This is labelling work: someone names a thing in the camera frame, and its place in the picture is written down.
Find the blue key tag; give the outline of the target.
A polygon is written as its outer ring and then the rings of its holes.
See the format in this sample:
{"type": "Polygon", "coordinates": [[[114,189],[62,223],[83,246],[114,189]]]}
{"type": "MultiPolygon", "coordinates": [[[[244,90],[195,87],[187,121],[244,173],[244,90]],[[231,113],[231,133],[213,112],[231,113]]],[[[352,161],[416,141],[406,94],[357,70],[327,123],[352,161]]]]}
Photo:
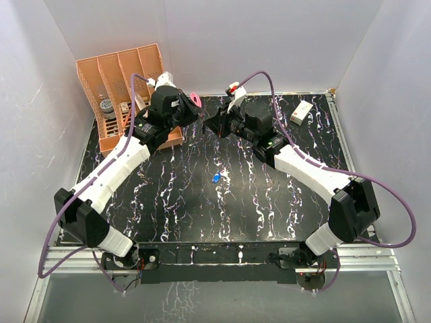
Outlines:
{"type": "Polygon", "coordinates": [[[214,184],[217,184],[219,181],[220,181],[220,178],[222,177],[222,175],[220,174],[220,173],[217,173],[217,174],[215,174],[214,176],[213,176],[213,178],[212,178],[212,182],[214,183],[214,184]]]}

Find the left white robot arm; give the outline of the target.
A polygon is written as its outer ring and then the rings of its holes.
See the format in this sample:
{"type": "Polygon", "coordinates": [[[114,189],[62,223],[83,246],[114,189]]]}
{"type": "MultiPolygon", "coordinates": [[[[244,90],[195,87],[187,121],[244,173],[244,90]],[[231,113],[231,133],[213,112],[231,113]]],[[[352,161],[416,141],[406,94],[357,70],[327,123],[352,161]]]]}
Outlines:
{"type": "Polygon", "coordinates": [[[186,127],[200,116],[201,107],[194,99],[178,88],[160,86],[98,167],[71,190],[57,191],[59,227],[85,246],[108,252],[121,267],[133,268],[139,260],[138,243],[110,225],[102,212],[117,188],[167,142],[173,129],[186,127]]]}

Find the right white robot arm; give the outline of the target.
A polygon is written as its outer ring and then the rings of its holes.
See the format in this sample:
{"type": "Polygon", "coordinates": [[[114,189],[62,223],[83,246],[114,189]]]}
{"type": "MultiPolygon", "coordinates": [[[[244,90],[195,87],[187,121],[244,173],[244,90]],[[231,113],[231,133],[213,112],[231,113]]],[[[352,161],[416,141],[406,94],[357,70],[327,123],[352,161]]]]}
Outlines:
{"type": "Polygon", "coordinates": [[[249,141],[258,160],[293,176],[328,204],[328,221],[285,256],[285,261],[317,266],[328,250],[354,242],[380,217],[371,181],[326,171],[325,165],[307,158],[276,131],[272,113],[264,104],[252,102],[246,105],[244,114],[235,106],[219,108],[204,121],[203,129],[219,138],[236,135],[249,141]]]}

